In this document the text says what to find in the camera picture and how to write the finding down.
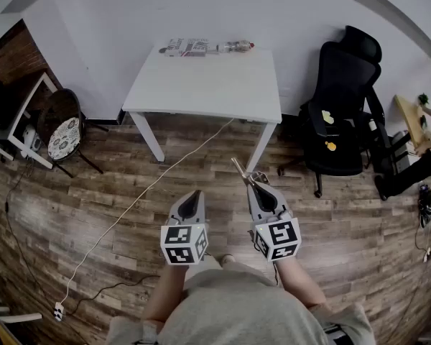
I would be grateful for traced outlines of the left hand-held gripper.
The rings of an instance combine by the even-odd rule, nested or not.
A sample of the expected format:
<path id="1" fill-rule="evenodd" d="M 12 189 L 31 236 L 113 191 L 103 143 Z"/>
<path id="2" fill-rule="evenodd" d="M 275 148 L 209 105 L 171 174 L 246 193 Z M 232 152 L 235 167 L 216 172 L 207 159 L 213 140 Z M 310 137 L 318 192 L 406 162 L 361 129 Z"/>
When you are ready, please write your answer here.
<path id="1" fill-rule="evenodd" d="M 208 248 L 205 195 L 194 190 L 175 202 L 161 226 L 160 247 L 169 265 L 197 265 Z"/>

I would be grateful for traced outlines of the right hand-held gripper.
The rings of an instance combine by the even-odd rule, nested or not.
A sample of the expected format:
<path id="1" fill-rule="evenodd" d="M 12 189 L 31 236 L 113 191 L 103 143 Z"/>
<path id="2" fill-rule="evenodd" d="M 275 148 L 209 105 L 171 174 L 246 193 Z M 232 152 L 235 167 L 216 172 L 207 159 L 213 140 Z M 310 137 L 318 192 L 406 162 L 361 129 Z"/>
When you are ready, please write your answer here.
<path id="1" fill-rule="evenodd" d="M 295 256 L 302 238 L 298 220 L 290 211 L 284 196 L 270 185 L 253 181 L 251 174 L 235 157 L 231 161 L 247 185 L 254 246 L 269 262 Z"/>

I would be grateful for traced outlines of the person's right forearm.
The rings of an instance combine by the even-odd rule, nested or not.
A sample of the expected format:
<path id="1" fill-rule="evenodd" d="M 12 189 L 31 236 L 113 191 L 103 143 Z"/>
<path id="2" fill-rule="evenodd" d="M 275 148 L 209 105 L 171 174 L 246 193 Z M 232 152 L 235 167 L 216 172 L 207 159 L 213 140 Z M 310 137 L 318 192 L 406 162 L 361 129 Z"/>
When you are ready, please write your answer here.
<path id="1" fill-rule="evenodd" d="M 327 304 L 324 292 L 296 257 L 279 259 L 275 262 L 275 266 L 283 288 L 295 296 L 306 308 Z"/>

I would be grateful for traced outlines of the person's left forearm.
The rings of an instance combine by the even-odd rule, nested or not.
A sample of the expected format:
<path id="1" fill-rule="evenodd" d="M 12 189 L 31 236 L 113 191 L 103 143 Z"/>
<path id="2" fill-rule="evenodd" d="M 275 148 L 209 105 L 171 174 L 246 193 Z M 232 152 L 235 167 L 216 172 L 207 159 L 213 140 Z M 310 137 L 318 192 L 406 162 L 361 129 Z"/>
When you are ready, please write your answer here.
<path id="1" fill-rule="evenodd" d="M 187 265 L 164 266 L 152 296 L 142 313 L 142 320 L 164 323 L 180 304 Z"/>

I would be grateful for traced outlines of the person's beige trouser leg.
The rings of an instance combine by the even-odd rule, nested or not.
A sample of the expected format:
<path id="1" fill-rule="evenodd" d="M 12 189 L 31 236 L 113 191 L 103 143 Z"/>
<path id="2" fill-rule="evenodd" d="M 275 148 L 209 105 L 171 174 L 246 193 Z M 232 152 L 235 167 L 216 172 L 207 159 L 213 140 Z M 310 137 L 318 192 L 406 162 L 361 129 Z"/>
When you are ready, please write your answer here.
<path id="1" fill-rule="evenodd" d="M 191 281 L 191 279 L 203 272 L 206 272 L 208 270 L 228 270 L 228 269 L 235 269 L 238 267 L 238 262 L 228 263 L 225 266 L 220 265 L 220 259 L 216 259 L 212 255 L 205 255 L 204 258 L 200 260 L 198 264 L 190 265 L 186 274 L 185 274 L 185 285 Z"/>

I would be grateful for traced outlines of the person's grey shirt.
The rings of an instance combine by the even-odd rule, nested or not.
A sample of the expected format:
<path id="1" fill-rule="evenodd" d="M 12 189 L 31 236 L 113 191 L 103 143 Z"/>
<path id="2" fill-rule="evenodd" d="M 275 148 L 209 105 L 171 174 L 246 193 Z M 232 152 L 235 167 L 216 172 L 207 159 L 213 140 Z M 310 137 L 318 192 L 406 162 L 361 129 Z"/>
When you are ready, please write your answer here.
<path id="1" fill-rule="evenodd" d="M 106 345 L 376 345 L 359 304 L 306 308 L 262 275 L 208 270 L 185 285 L 163 326 L 111 320 Z"/>

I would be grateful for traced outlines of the clear plastic bottle red cap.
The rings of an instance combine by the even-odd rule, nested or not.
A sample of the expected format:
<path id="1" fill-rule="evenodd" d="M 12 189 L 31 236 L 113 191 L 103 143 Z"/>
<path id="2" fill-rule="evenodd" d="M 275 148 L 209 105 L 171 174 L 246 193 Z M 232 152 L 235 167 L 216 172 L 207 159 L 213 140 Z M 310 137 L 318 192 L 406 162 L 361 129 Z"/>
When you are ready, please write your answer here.
<path id="1" fill-rule="evenodd" d="M 215 48 L 218 53 L 248 52 L 254 48 L 254 43 L 248 40 L 222 42 L 218 43 Z"/>

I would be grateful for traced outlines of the black office chair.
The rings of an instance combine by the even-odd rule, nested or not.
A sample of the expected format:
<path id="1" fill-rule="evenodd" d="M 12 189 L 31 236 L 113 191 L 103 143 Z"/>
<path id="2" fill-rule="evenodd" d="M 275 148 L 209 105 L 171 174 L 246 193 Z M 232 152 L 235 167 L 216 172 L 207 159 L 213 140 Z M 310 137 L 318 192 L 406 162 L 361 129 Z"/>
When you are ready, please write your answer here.
<path id="1" fill-rule="evenodd" d="M 294 140 L 302 155 L 293 157 L 277 168 L 283 175 L 287 168 L 300 162 L 315 173 L 315 197 L 323 194 L 322 176 L 360 174 L 369 164 L 378 173 L 391 173 L 391 142 L 385 129 L 385 114 L 374 90 L 381 75 L 380 44 L 369 34 L 346 26 L 343 38 L 325 42 L 320 49 L 318 79 L 312 98 L 301 105 L 296 116 L 284 116 L 282 139 Z M 333 124 L 323 120 L 322 110 L 329 111 Z M 369 129 L 369 121 L 377 129 Z M 333 142 L 335 151 L 325 143 Z"/>

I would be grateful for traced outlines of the floral seat cushion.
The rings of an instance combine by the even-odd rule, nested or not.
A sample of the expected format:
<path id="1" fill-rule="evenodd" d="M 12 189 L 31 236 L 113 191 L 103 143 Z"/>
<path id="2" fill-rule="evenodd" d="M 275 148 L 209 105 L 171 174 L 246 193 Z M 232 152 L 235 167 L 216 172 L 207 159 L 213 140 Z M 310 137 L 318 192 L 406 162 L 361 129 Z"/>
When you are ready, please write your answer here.
<path id="1" fill-rule="evenodd" d="M 79 146 L 80 119 L 72 117 L 64 121 L 51 135 L 47 146 L 48 155 L 54 161 L 69 156 Z"/>

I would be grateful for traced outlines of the white drawer unit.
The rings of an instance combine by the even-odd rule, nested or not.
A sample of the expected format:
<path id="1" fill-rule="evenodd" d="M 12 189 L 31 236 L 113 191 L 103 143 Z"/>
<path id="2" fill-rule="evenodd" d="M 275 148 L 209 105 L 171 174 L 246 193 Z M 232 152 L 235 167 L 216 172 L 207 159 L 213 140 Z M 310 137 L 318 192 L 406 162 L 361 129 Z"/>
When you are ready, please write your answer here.
<path id="1" fill-rule="evenodd" d="M 407 130 L 397 132 L 391 145 L 394 146 L 396 143 L 400 142 L 402 138 L 406 135 L 409 135 Z M 411 140 L 407 141 L 405 144 L 402 144 L 399 149 L 394 151 L 394 169 L 395 173 L 400 173 L 406 170 L 409 166 L 416 163 L 420 157 L 418 157 L 414 152 L 414 145 Z"/>

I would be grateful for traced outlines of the wooden board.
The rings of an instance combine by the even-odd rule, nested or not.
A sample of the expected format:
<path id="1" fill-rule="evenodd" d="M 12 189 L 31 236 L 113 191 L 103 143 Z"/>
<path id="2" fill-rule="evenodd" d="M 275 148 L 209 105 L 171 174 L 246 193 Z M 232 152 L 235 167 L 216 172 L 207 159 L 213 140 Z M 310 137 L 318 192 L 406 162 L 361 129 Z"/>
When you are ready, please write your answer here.
<path id="1" fill-rule="evenodd" d="M 427 121 L 426 119 L 422 120 L 425 114 L 421 107 L 402 96 L 395 95 L 394 100 L 407 125 L 412 144 L 418 147 L 423 142 L 431 140 L 431 131 Z"/>

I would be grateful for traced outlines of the black round back chair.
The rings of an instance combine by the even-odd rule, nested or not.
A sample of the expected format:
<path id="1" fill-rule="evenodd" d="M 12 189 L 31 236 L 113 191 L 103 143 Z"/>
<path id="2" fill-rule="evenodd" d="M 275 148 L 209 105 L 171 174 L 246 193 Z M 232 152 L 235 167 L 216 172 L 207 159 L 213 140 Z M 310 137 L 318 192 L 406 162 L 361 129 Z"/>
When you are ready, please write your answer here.
<path id="1" fill-rule="evenodd" d="M 53 134 L 53 132 L 64 121 L 72 117 L 78 117 L 80 119 L 80 135 L 81 135 L 80 144 L 75 149 L 74 152 L 72 152 L 69 156 L 67 156 L 64 159 L 54 161 L 48 155 L 51 164 L 57 167 L 59 170 L 62 170 L 66 175 L 72 178 L 73 175 L 61 166 L 61 162 L 71 158 L 74 155 L 78 155 L 84 162 L 86 162 L 98 173 L 102 173 L 103 171 L 97 165 L 95 165 L 85 155 L 83 155 L 83 153 L 80 150 L 80 147 L 83 143 L 87 126 L 95 127 L 104 132 L 107 132 L 108 129 L 86 119 L 85 115 L 82 113 L 80 109 L 80 102 L 78 100 L 78 97 L 75 95 L 75 93 L 72 90 L 68 88 L 63 88 L 52 93 L 47 100 L 46 106 L 40 112 L 39 118 L 37 120 L 37 133 L 40 136 L 42 143 L 47 148 L 48 143 L 50 141 L 50 137 Z"/>

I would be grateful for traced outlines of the white appliance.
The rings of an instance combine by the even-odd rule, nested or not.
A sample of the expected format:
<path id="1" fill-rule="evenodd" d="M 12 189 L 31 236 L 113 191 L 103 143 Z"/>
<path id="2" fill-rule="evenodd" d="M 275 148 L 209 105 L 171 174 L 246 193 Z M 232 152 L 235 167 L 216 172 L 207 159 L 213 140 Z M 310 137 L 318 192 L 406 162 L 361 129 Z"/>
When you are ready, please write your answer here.
<path id="1" fill-rule="evenodd" d="M 26 125 L 22 136 L 24 145 L 31 149 L 31 151 L 38 152 L 40 150 L 42 140 L 40 139 L 36 129 L 31 124 Z"/>

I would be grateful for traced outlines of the green black bag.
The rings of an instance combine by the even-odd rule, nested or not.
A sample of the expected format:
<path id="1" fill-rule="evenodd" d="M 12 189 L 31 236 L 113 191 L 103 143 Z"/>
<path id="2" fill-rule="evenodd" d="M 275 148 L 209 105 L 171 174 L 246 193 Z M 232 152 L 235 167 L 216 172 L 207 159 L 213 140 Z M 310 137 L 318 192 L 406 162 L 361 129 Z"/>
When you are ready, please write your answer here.
<path id="1" fill-rule="evenodd" d="M 420 227 L 424 229 L 431 221 L 431 188 L 427 184 L 420 186 L 418 208 Z"/>

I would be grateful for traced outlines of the white metal frame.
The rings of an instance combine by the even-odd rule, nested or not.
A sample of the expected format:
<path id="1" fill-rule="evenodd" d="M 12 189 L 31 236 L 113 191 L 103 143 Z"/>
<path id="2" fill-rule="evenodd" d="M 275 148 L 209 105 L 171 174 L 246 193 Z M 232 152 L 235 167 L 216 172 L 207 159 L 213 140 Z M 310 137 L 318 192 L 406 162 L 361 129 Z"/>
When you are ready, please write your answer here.
<path id="1" fill-rule="evenodd" d="M 10 309 L 6 306 L 0 306 L 0 321 L 2 323 L 23 323 L 37 321 L 42 319 L 41 313 L 30 313 L 23 315 L 9 315 Z"/>

